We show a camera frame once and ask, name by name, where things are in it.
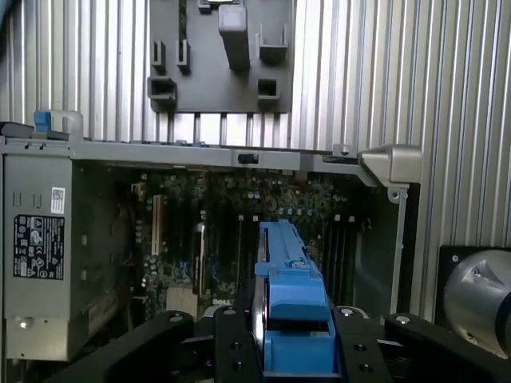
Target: warning label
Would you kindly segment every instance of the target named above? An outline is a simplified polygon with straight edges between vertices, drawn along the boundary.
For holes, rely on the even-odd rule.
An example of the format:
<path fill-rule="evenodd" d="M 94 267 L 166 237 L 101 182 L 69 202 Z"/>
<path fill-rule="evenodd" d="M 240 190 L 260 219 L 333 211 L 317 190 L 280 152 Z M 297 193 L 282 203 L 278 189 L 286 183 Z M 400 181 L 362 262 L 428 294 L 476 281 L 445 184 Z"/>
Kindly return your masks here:
<path fill-rule="evenodd" d="M 64 278 L 64 224 L 41 215 L 14 218 L 14 277 Z"/>

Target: pci slot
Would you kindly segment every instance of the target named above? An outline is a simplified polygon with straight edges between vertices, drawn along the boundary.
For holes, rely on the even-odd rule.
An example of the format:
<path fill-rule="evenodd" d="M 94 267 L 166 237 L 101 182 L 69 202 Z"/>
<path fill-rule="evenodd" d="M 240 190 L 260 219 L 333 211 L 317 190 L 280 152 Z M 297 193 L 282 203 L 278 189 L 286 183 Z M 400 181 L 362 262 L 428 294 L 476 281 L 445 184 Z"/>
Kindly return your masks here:
<path fill-rule="evenodd" d="M 151 237 L 151 253 L 160 255 L 163 250 L 164 236 L 164 197 L 163 195 L 155 195 L 153 197 L 153 234 Z"/>

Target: metal side panel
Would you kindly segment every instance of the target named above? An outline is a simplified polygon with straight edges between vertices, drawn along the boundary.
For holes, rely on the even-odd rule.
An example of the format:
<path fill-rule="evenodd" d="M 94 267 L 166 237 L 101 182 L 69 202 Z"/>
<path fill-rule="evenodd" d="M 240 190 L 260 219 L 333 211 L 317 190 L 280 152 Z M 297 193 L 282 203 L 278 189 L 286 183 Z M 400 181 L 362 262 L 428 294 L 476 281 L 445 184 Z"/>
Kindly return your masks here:
<path fill-rule="evenodd" d="M 145 96 L 150 3 L 20 1 L 0 58 L 1 120 L 76 109 L 97 139 L 419 144 L 412 310 L 428 319 L 440 245 L 511 246 L 511 2 L 297 0 L 291 114 L 173 119 Z"/>

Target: gray metal frame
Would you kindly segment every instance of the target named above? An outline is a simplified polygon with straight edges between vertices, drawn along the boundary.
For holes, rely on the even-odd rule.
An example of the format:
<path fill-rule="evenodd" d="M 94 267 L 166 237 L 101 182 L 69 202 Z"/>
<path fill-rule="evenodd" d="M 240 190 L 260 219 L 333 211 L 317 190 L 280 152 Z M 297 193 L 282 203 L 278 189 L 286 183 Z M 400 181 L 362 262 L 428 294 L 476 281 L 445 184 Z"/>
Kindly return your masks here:
<path fill-rule="evenodd" d="M 398 205 L 394 216 L 387 207 L 380 214 L 381 227 L 384 235 L 370 235 L 367 246 L 378 248 L 385 238 L 396 238 L 396 243 L 389 245 L 394 252 L 390 258 L 372 259 L 375 273 L 391 274 L 390 311 L 395 311 L 398 300 L 399 272 L 402 257 L 402 235 L 406 212 L 407 189 L 410 183 L 417 183 L 421 177 L 422 154 L 419 148 L 405 145 L 390 145 L 358 154 L 358 164 L 328 163 L 332 160 L 328 153 L 314 154 L 309 152 L 291 152 L 261 150 L 250 148 L 221 147 L 189 147 L 177 145 L 153 144 L 122 144 L 116 142 L 83 140 L 81 131 L 70 134 L 69 140 L 43 140 L 44 134 L 37 134 L 38 139 L 5 139 L 0 138 L 0 153 L 18 156 L 50 156 L 65 157 L 76 161 L 101 161 L 112 165 L 149 166 L 171 168 L 183 166 L 214 166 L 222 168 L 266 168 L 296 172 L 329 172 L 357 176 L 367 187 L 383 186 L 386 190 L 385 200 L 389 206 Z M 240 164 L 238 155 L 252 154 L 259 158 L 258 164 Z M 390 264 L 391 270 L 378 267 L 379 263 Z M 364 302 L 368 302 L 371 292 L 360 293 Z M 381 311 L 378 307 L 370 310 Z"/>

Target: circuit board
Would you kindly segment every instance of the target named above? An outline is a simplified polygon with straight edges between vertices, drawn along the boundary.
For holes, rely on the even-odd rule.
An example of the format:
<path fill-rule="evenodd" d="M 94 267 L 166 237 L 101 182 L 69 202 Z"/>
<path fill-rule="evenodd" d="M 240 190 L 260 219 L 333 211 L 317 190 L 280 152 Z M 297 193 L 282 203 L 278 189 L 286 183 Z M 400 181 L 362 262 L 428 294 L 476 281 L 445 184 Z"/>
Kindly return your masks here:
<path fill-rule="evenodd" d="M 249 169 L 137 176 L 132 192 L 146 318 L 168 309 L 170 287 L 190 289 L 202 308 L 231 304 L 253 276 L 261 221 L 289 219 L 328 273 L 340 262 L 340 226 L 364 215 L 356 201 L 365 188 L 352 176 Z"/>

